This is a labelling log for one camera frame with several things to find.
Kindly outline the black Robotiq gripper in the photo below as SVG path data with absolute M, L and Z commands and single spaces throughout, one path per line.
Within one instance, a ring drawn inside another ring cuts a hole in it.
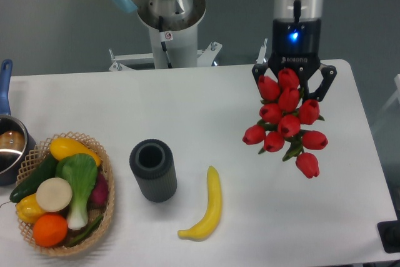
M 337 75 L 335 66 L 320 65 L 318 52 L 321 20 L 289 23 L 275 19 L 272 28 L 272 51 L 268 62 L 256 63 L 252 67 L 257 88 L 264 84 L 268 68 L 275 76 L 282 69 L 291 68 L 299 76 L 301 87 L 307 91 L 308 80 L 319 68 L 323 79 L 319 87 L 309 93 L 309 99 L 321 102 Z

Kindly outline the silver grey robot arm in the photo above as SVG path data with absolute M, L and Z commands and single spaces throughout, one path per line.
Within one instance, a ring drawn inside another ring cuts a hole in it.
M 137 13 L 148 28 L 158 69 L 212 66 L 222 46 L 198 49 L 198 24 L 205 0 L 112 0 L 126 13 Z M 291 69 L 299 76 L 304 99 L 322 101 L 337 71 L 320 62 L 319 38 L 324 0 L 274 0 L 273 31 L 253 68 L 258 79 L 267 70 Z

